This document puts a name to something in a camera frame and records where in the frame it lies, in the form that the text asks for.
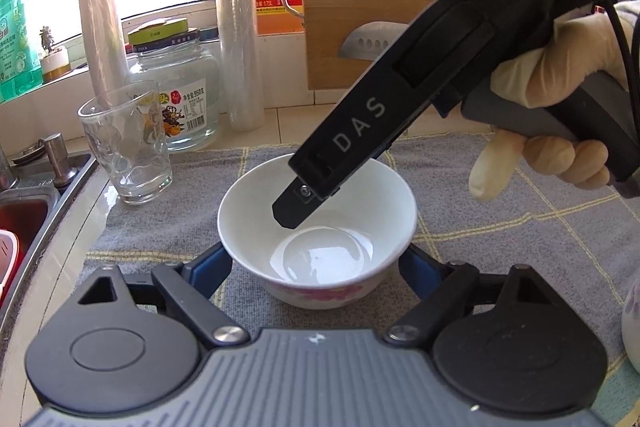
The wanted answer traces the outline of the white floral bowl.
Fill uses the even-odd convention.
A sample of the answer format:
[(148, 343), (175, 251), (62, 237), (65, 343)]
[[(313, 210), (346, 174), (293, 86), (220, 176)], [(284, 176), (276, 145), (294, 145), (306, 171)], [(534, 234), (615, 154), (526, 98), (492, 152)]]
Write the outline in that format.
[(327, 310), (374, 291), (416, 231), (416, 199), (390, 167), (371, 159), (294, 230), (272, 205), (294, 179), (288, 156), (263, 162), (234, 182), (218, 209), (218, 236), (230, 257), (288, 305)]
[(640, 372), (640, 284), (632, 283), (628, 291), (620, 321), (626, 355), (637, 372)]

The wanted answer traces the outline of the santoku kitchen knife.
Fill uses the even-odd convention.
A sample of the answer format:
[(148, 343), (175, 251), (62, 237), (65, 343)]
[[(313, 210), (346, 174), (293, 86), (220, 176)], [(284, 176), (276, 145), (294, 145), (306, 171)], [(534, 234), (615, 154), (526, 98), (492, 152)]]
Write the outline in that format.
[(354, 29), (343, 41), (339, 58), (375, 61), (408, 27), (405, 23), (370, 22)]

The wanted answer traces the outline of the grey teal table towel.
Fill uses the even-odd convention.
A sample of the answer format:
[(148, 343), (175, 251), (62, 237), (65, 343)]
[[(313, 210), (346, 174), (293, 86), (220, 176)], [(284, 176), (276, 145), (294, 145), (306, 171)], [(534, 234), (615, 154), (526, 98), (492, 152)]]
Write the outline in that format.
[[(610, 424), (637, 425), (639, 375), (625, 355), (620, 318), (639, 280), (638, 202), (609, 188), (579, 191), (524, 166), (497, 199), (477, 202), (468, 176), (486, 141), (480, 133), (441, 133), (398, 140), (382, 155), (416, 196), (416, 245), (437, 260), (462, 260), (485, 273), (517, 263), (533, 267), (605, 345), (610, 364), (596, 412)], [(113, 200), (82, 273), (102, 265), (140, 273), (191, 260), (217, 242), (217, 209), (228, 187), (293, 150), (285, 143), (174, 156), (174, 183), (159, 199), (142, 207)]]

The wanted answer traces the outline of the clear drinking glass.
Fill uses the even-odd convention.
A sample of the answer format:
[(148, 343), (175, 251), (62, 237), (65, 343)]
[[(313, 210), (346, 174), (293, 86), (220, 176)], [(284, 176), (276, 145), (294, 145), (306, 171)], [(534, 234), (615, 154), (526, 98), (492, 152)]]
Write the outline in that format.
[(123, 202), (142, 205), (172, 181), (160, 91), (154, 81), (97, 95), (78, 109), (90, 150)]

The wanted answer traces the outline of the tall plastic wrap roll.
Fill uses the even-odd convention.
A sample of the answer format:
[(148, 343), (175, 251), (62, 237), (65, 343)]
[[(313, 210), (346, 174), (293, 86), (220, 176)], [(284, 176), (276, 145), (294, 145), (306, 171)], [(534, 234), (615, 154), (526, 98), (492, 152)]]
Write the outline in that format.
[(216, 0), (224, 97), (230, 126), (244, 132), (262, 127), (264, 88), (257, 53), (255, 0)]

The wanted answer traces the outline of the white red sink basket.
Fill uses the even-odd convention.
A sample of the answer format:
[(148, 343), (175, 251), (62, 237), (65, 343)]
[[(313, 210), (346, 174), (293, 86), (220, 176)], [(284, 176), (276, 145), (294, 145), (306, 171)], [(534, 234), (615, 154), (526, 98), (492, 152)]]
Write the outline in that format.
[(20, 264), (20, 241), (8, 230), (0, 231), (0, 303), (8, 291)]

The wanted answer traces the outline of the chrome sink faucet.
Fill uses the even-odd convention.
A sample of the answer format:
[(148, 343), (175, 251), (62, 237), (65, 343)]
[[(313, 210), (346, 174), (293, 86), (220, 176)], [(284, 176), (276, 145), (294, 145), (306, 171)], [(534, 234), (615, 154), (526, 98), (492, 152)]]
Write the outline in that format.
[(11, 160), (6, 158), (4, 152), (1, 152), (1, 191), (17, 187), (18, 174), (14, 172), (14, 167), (25, 167), (43, 156), (47, 156), (50, 162), (53, 172), (52, 184), (56, 188), (70, 185), (77, 174), (77, 169), (70, 165), (62, 133), (54, 132), (24, 148)]

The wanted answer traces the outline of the glass jar yellow lid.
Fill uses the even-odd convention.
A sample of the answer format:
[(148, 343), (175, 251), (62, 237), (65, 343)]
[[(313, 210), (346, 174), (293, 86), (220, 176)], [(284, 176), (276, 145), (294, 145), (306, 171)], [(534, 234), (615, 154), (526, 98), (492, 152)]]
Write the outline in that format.
[(220, 67), (186, 18), (158, 18), (128, 34), (136, 56), (128, 80), (154, 81), (168, 150), (193, 150), (214, 139), (218, 127)]

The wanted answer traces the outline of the short plastic wrap roll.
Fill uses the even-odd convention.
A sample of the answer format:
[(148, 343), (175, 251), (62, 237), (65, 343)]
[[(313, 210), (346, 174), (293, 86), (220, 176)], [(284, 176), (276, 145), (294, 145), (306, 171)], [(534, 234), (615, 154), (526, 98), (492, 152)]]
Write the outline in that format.
[(78, 0), (78, 5), (94, 94), (100, 96), (124, 87), (129, 69), (115, 0)]

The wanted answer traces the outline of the small potted plant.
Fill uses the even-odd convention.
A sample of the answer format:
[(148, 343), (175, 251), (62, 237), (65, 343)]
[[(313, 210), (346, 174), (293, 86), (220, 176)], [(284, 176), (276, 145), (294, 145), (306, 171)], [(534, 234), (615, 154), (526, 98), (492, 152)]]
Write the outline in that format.
[(57, 46), (54, 43), (50, 28), (43, 26), (40, 29), (40, 43), (43, 49), (43, 56), (40, 58), (40, 67), (44, 83), (48, 83), (68, 74), (70, 67), (70, 57), (65, 46)]

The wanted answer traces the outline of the green dish soap bottle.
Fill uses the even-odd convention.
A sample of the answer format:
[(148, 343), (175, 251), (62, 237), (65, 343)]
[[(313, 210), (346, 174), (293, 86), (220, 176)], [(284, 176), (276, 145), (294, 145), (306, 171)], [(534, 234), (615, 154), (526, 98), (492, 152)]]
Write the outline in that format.
[(1, 102), (43, 84), (37, 52), (30, 46), (23, 0), (1, 0)]

